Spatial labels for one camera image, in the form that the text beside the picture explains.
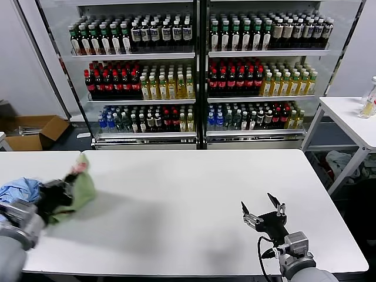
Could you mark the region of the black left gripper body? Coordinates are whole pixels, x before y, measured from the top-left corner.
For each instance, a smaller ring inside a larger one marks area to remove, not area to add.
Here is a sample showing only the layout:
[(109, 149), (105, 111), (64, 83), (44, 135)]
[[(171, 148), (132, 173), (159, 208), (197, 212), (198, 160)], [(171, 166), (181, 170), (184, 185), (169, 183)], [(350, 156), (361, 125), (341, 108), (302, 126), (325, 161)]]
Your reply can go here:
[(52, 180), (41, 184), (37, 201), (37, 214), (45, 223), (60, 206), (70, 206), (73, 203), (72, 184), (63, 180)]

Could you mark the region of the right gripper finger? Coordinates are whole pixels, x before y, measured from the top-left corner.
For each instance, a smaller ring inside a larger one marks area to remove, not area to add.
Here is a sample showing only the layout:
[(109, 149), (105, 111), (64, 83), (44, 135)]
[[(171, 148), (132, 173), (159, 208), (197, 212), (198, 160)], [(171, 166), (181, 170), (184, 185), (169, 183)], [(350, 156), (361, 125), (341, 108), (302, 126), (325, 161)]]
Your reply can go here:
[(257, 217), (256, 215), (250, 213), (246, 207), (246, 205), (241, 201), (241, 209), (243, 212), (243, 221), (248, 226), (257, 226), (260, 223), (263, 223), (264, 220), (262, 218)]
[(273, 217), (284, 217), (286, 215), (286, 204), (280, 203), (280, 201), (273, 196), (271, 193), (267, 193), (268, 198), (270, 199), (271, 203), (273, 204), (275, 211), (271, 211), (267, 213), (268, 216)]

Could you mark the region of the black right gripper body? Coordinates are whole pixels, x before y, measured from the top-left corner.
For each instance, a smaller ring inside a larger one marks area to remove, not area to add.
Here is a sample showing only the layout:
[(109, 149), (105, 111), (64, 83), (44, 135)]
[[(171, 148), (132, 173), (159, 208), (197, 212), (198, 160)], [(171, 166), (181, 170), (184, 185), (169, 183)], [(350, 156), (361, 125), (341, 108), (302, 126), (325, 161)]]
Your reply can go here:
[(257, 232), (266, 233), (274, 246), (280, 246), (285, 243), (284, 238), (288, 235), (288, 231), (285, 228), (286, 223), (286, 215), (278, 216), (276, 211), (272, 211), (260, 215), (255, 227)]

